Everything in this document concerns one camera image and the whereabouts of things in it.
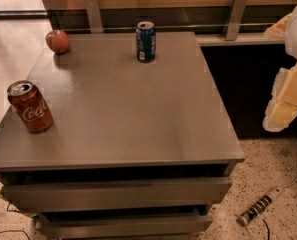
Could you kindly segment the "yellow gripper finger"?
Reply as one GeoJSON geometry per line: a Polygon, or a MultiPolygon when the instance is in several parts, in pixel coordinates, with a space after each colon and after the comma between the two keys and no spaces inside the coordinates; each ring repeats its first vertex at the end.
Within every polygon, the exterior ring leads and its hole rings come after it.
{"type": "Polygon", "coordinates": [[[263,128],[269,132],[280,132],[297,117],[297,63],[291,69],[279,70],[271,95],[265,111],[263,128]]]}
{"type": "Polygon", "coordinates": [[[268,27],[264,32],[264,36],[267,38],[283,40],[285,38],[287,23],[291,16],[292,14],[288,14],[272,26],[268,27]]]}

